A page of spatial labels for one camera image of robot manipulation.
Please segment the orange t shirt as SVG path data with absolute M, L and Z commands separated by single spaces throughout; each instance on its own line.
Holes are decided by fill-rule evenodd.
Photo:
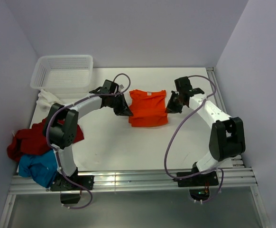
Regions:
M 168 124 L 166 113 L 166 90 L 146 92 L 132 90 L 129 92 L 132 99 L 130 110 L 133 116 L 129 117 L 132 127 L 159 127 Z

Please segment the white plastic mesh basket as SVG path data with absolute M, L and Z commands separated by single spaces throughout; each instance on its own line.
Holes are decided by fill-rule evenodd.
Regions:
M 90 55 L 54 55 L 40 57 L 30 87 L 53 94 L 86 93 L 90 86 L 93 57 Z

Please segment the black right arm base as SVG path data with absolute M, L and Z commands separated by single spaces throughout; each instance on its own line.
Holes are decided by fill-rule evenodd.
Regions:
M 186 179 L 173 179 L 173 181 L 177 182 L 179 188 L 198 187 L 197 189 L 189 190 L 190 196 L 194 200 L 209 199 L 210 187 L 219 185 L 218 176 L 215 171 Z

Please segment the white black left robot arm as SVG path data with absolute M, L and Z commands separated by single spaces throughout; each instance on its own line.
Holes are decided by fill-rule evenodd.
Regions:
M 115 80 L 105 80 L 102 86 L 76 102 L 51 106 L 43 133 L 47 145 L 54 151 L 61 183 L 68 190 L 80 187 L 72 150 L 79 119 L 103 107 L 112 108 L 116 116 L 133 116 L 124 96 L 129 87 L 122 91 L 120 88 Z

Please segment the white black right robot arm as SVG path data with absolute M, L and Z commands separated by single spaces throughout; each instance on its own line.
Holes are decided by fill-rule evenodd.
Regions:
M 209 150 L 194 164 L 197 170 L 188 175 L 188 178 L 192 178 L 196 185 L 204 184 L 208 179 L 207 173 L 217 170 L 225 160 L 236 157 L 246 150 L 242 119 L 231 117 L 210 101 L 210 97 L 217 92 L 217 87 L 212 81 L 209 83 L 212 85 L 213 91 L 207 95 L 201 88 L 194 88 L 191 85 L 190 76 L 176 79 L 176 90 L 172 91 L 166 107 L 167 114 L 181 113 L 185 106 L 192 110 L 176 128 L 164 155 L 164 170 L 170 178 L 174 178 L 174 176 L 167 168 L 168 153 L 184 123 L 194 114 L 198 114 L 211 129 Z

